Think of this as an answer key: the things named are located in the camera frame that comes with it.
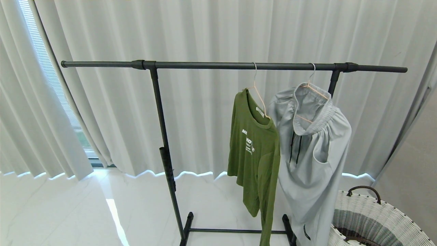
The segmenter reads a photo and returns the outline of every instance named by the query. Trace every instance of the rack bottom crossbar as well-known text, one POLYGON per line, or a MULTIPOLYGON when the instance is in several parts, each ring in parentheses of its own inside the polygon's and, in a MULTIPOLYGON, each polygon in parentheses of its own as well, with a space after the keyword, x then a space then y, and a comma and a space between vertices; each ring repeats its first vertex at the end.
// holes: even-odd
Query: rack bottom crossbar
MULTIPOLYGON (((191 228, 194 214, 190 212, 185 223, 184 236, 185 238, 180 241, 179 246, 186 246, 188 242, 188 236, 190 232, 230 232, 230 233, 261 233, 261 230, 239 230, 239 229, 210 229, 210 228, 191 228)), ((284 223, 285 231, 272 231, 272 234, 286 234, 288 243, 290 246, 296 246, 296 236, 291 230, 290 221, 285 214, 282 216, 282 222, 284 223)))

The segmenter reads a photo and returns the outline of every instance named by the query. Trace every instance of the marble floor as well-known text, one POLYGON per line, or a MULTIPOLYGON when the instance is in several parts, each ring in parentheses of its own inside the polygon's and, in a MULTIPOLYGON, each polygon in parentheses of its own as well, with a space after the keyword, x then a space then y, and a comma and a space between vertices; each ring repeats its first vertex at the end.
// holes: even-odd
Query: marble floor
MULTIPOLYGON (((183 174, 176 180, 182 223, 193 227, 260 229, 242 203, 235 177, 183 174)), ((340 189, 369 185, 369 178, 343 176, 340 189)), ((278 185, 273 230, 289 213, 278 185)), ((82 181, 60 176, 0 175, 1 246, 177 246, 180 236, 163 174, 131 177, 96 169, 82 181)), ((258 245, 259 234, 192 232, 189 246, 258 245)), ((287 246, 285 235, 271 245, 287 246)))

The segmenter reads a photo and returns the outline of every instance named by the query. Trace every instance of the black garment rack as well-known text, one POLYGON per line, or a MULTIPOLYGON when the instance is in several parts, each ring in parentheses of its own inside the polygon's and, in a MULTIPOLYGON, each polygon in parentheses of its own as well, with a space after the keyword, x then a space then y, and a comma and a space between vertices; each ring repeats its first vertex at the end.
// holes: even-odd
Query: black garment rack
MULTIPOLYGON (((331 83, 328 92, 331 96, 338 81, 340 72, 349 73, 355 71, 373 71, 373 72, 392 72, 405 73, 406 67, 387 67, 387 66, 369 66, 358 65, 355 63, 316 63, 316 70, 332 71, 331 83)), ((153 82, 155 92, 156 106, 158 109, 158 118, 161 126, 161 134, 164 147, 160 148, 161 158, 163 161, 164 171, 167 179, 170 196, 173 203, 174 213, 176 215, 177 226, 180 233, 179 246, 186 246, 190 232, 239 232, 239 233, 261 233, 261 230, 240 230, 240 229, 211 229, 211 228, 192 228, 193 212, 188 213, 185 227, 182 225, 179 207, 176 199, 176 182, 173 175, 173 166, 171 164, 170 149, 167 139, 167 130, 164 121, 164 112, 161 101, 160 87, 158 83, 158 69, 233 69, 233 70, 253 70, 253 63, 229 63, 229 62, 157 62, 146 60, 126 61, 62 61, 62 67, 131 67, 140 70, 150 70, 150 76, 153 82)), ((259 70, 314 70, 312 63, 257 63, 259 70)), ((286 234, 290 246, 296 245, 296 236, 291 230, 288 216, 282 216, 284 231, 272 231, 272 234, 286 234)))

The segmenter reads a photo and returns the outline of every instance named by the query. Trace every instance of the long-sleeve green shirt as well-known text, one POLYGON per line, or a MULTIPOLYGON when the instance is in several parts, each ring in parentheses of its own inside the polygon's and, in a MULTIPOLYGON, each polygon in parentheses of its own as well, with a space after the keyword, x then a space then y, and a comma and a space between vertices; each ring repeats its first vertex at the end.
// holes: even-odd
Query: long-sleeve green shirt
POLYGON ((243 186, 243 203, 256 217, 261 210, 260 246, 270 245, 276 183, 281 159, 273 120, 264 115, 249 91, 235 96, 228 175, 243 186))

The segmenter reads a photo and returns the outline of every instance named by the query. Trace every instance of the laundry basket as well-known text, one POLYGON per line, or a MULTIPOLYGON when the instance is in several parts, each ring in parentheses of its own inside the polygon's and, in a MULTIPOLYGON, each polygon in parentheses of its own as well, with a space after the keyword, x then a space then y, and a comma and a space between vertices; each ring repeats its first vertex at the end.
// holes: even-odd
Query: laundry basket
POLYGON ((338 192, 328 245, 435 246, 416 223, 381 201, 369 186, 338 192), (371 189, 377 198, 352 194, 359 188, 371 189))

